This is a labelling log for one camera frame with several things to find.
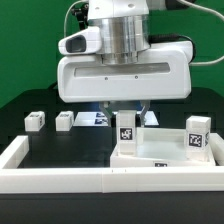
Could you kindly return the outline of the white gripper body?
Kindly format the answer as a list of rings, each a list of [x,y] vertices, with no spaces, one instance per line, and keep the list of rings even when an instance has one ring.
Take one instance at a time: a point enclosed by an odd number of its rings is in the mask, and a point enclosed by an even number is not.
[[[153,44],[134,64],[105,65],[96,54],[66,56],[58,65],[65,102],[183,99],[191,92],[189,41]]]

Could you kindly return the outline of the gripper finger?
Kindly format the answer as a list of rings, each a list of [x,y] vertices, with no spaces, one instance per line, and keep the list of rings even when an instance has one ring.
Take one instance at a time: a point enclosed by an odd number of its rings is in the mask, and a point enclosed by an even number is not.
[[[142,100],[140,102],[140,105],[141,105],[142,109],[141,109],[141,112],[139,114],[139,118],[140,118],[141,126],[144,126],[145,125],[145,115],[150,109],[150,101],[149,100]]]
[[[99,103],[99,108],[100,111],[105,115],[107,118],[107,123],[109,127],[114,127],[115,126],[115,114],[113,113],[110,103],[108,101],[100,102]]]

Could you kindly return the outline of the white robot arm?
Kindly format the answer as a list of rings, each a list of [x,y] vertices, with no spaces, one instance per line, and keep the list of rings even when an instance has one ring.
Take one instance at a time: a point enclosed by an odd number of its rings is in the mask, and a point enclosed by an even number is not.
[[[224,15],[195,0],[81,0],[87,27],[58,43],[60,98],[69,103],[97,102],[107,118],[112,101],[136,101],[143,112],[152,100],[183,99],[191,92],[190,41],[165,43],[148,34],[151,10],[192,7],[224,21]]]

